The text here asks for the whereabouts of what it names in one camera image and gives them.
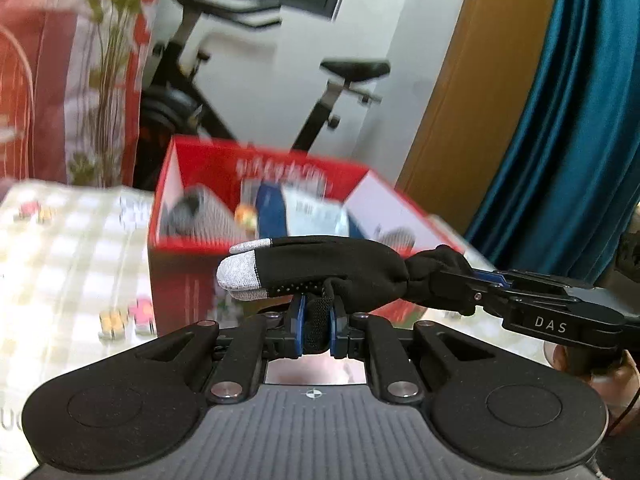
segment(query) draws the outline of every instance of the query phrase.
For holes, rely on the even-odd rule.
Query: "checkered tablecloth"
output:
[[[37,200],[52,218],[19,219]],[[98,338],[98,314],[150,297],[146,229],[151,193],[23,182],[0,205],[0,479],[35,465],[20,428],[43,382],[143,342]]]

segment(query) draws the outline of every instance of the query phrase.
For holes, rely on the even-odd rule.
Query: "white wall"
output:
[[[458,20],[463,0],[406,0],[388,57],[391,74],[376,92],[353,158],[390,182],[398,179],[414,141]]]
[[[189,64],[209,35],[212,57],[196,78],[200,90],[240,140],[288,148],[324,91],[322,59],[386,57],[404,2],[343,0],[335,21],[287,7],[280,13],[282,26],[265,32],[201,19],[183,61]],[[177,4],[161,0],[152,43],[169,38],[181,14]],[[153,61],[149,68],[155,69]],[[323,130],[312,151],[349,156],[367,109],[343,95],[334,113],[342,118],[340,126]]]

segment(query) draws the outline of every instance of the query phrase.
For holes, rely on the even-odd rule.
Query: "table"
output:
[[[38,223],[37,215],[17,218],[21,206],[34,200],[51,209],[49,221]],[[129,326],[124,340],[102,342],[98,314],[150,296],[146,232],[151,204],[150,193],[126,187],[25,181],[15,184],[0,205],[0,480],[21,479],[36,465],[19,423],[34,389],[147,340]],[[473,266],[492,269],[445,222],[432,219],[465,248]],[[418,317],[545,362],[542,342],[504,331],[499,319],[480,310],[459,319],[416,308]],[[335,372],[327,356],[307,358],[305,363],[313,363],[328,380],[362,380],[358,362],[334,362]]]

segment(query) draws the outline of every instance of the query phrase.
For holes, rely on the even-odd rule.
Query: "gray sock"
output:
[[[209,188],[190,187],[174,206],[166,222],[169,236],[187,236],[202,241],[245,242],[249,238],[236,224],[228,207]]]

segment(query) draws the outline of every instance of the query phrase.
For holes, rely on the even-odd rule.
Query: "bike seat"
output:
[[[387,75],[391,65],[386,59],[325,59],[320,66],[345,81],[359,83]]]

